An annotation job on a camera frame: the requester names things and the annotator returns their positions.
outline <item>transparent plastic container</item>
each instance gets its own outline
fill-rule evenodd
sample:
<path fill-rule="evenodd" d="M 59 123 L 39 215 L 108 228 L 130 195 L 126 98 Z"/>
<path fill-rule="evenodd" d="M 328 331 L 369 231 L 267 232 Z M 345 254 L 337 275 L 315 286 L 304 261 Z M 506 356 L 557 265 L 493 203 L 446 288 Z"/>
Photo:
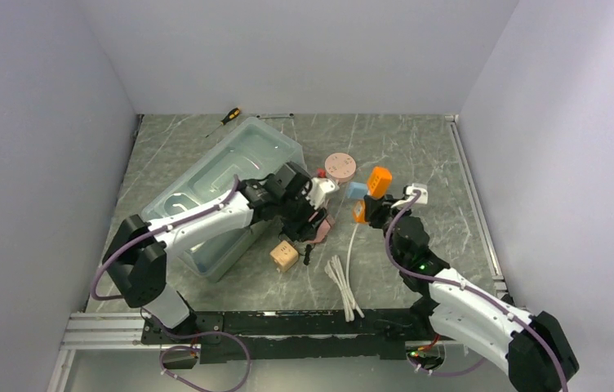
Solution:
<path fill-rule="evenodd" d="M 144 208 L 145 220 L 175 215 L 217 198 L 240 180 L 261 178 L 284 163 L 305 167 L 302 146 L 257 118 L 248 118 Z M 223 277 L 269 226 L 232 230 L 183 252 L 182 261 L 211 282 Z"/>

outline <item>table surface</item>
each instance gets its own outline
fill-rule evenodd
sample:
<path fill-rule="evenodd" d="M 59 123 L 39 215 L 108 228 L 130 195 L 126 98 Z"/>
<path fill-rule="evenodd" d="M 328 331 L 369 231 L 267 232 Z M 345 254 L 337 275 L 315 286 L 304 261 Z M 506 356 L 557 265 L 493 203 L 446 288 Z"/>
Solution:
<path fill-rule="evenodd" d="M 136 139 L 118 196 L 107 243 L 122 219 L 140 213 L 175 179 L 228 135 L 246 116 L 204 136 L 222 118 L 219 114 L 147 115 Z M 493 271 L 465 187 L 456 149 L 441 115 L 297 114 L 292 119 L 265 120 L 298 141 L 310 171 L 323 167 L 326 157 L 347 152 L 358 164 L 355 181 L 365 182 L 374 166 L 387 167 L 394 196 L 412 182 L 427 184 L 429 204 L 414 209 L 431 237 L 430 247 L 468 280 L 494 292 Z M 329 202 L 336 224 L 305 266 L 296 263 L 277 272 L 269 252 L 279 243 L 274 222 L 218 283 L 199 278 L 181 260 L 168 264 L 168 282 L 196 310 L 329 310 L 342 308 L 337 286 L 324 272 L 338 255 L 345 266 L 354 226 L 342 187 Z M 386 259 L 381 230 L 358 228 L 350 266 L 350 282 L 362 308 L 402 308 L 419 298 L 403 285 Z M 116 288 L 107 275 L 98 292 Z M 88 312 L 127 312 L 124 301 L 89 301 Z"/>

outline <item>black base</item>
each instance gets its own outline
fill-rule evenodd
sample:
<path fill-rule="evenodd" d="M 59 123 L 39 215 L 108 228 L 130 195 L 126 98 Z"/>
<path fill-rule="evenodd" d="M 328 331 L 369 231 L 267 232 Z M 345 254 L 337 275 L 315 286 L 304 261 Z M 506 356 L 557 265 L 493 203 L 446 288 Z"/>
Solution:
<path fill-rule="evenodd" d="M 220 331 L 239 336 L 252 359 L 375 355 L 380 359 L 405 359 L 406 341 L 431 341 L 435 335 L 429 326 L 411 316 L 409 309 L 363 310 L 363 313 L 365 318 L 347 323 L 343 310 L 197 312 L 197 325 L 202 332 L 217 326 Z M 170 339 L 150 321 L 145 325 L 141 337 L 144 345 L 190 343 Z M 277 340 L 271 336 L 290 337 Z M 200 343 L 200 363 L 244 359 L 242 349 L 229 339 L 209 336 Z"/>

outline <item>small wooden cube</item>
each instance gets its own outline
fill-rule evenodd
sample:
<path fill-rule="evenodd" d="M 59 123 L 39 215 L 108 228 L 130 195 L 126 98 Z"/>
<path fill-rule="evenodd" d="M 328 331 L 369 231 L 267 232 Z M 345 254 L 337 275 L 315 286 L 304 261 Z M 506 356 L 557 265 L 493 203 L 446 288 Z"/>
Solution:
<path fill-rule="evenodd" d="M 292 247 L 288 241 L 282 241 L 277 247 L 270 253 L 271 258 L 274 259 L 274 263 L 281 272 L 286 272 L 292 267 L 300 256 L 297 250 Z"/>

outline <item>white cable bundle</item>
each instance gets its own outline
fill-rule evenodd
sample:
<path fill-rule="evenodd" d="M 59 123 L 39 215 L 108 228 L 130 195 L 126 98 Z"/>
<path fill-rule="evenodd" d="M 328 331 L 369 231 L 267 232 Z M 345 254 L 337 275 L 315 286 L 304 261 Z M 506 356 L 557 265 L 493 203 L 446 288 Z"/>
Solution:
<path fill-rule="evenodd" d="M 358 314 L 360 314 L 360 317 L 364 319 L 365 314 L 363 313 L 363 310 L 360 309 L 360 305 L 355 302 L 353 291 L 350 290 L 350 283 L 343 274 L 343 267 L 340 264 L 340 258 L 337 255 L 334 255 L 329 260 L 324 270 L 326 270 L 327 275 L 329 275 L 329 278 L 331 278 L 331 280 L 336 283 L 340 290 L 340 296 L 343 299 L 345 321 L 349 322 L 355 320 L 355 313 L 353 312 L 353 310 L 357 310 Z"/>

